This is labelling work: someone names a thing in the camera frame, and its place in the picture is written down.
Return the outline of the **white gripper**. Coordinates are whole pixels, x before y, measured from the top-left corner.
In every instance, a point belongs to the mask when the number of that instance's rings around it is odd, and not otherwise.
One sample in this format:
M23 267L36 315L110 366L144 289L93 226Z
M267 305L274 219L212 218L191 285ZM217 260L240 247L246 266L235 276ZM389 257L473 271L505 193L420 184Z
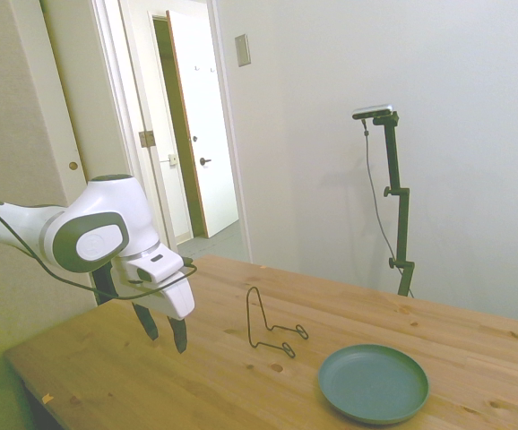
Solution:
M186 274L178 271L157 284L143 282L129 287L128 296L139 296L133 299L133 309L147 336L151 340L159 337L158 327L149 309L165 314L177 352L183 354L187 348L184 319L194 310L194 296Z

